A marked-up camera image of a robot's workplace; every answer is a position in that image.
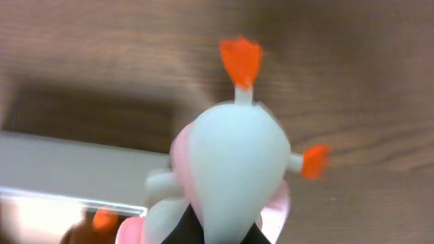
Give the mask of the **brown plush bear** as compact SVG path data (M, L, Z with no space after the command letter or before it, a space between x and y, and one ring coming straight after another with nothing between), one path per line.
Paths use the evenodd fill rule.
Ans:
M126 218L107 207L86 211L84 219L72 225L59 244L115 244L117 231Z

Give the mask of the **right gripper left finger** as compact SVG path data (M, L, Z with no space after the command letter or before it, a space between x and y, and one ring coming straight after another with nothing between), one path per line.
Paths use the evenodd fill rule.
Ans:
M191 205L161 244L204 244L203 229Z

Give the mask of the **pink white duck toy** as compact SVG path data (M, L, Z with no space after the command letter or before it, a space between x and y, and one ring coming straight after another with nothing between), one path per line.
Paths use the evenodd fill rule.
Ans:
M327 167L328 146L293 152L278 120L254 100L261 46L238 37L219 50L234 100L207 109L176 136L171 170L147 177L146 214L124 221L117 243L161 244L191 205L204 244L240 244L254 223L276 244L290 211L285 174L316 180Z

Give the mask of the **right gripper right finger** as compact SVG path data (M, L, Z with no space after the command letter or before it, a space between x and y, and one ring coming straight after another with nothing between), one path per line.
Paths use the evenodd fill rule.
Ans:
M271 244L254 223L240 244Z

